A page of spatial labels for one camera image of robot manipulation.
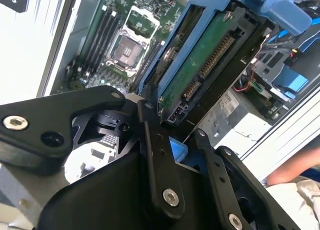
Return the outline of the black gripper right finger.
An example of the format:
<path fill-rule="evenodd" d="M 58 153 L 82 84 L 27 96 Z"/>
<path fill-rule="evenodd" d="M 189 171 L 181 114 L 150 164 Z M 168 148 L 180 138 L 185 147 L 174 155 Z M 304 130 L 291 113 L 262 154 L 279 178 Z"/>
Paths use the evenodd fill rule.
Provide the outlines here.
<path fill-rule="evenodd" d="M 199 128 L 192 133 L 192 141 L 203 159 L 200 172 L 207 177 L 222 229 L 299 229 L 232 150 L 225 146 L 214 150 Z"/>

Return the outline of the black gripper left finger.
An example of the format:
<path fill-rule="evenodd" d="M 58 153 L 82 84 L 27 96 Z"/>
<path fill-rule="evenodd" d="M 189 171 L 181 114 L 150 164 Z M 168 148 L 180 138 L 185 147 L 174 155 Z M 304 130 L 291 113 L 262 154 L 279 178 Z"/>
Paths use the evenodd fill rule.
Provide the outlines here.
<path fill-rule="evenodd" d="M 2 105 L 0 160 L 53 175 L 78 147 L 115 134 L 122 145 L 114 161 L 140 156 L 144 207 L 151 216 L 181 217 L 185 200 L 169 136 L 160 124 L 157 90 L 148 84 L 133 101 L 111 86 L 98 86 Z"/>

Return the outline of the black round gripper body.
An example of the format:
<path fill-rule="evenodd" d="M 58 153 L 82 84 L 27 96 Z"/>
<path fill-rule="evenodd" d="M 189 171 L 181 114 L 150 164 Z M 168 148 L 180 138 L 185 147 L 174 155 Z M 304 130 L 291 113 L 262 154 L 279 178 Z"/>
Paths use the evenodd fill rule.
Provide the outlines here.
<path fill-rule="evenodd" d="M 57 192 L 43 208 L 39 230 L 220 230 L 203 177 L 177 164 L 185 202 L 175 222 L 152 217 L 145 208 L 145 183 L 138 153 L 122 157 Z"/>

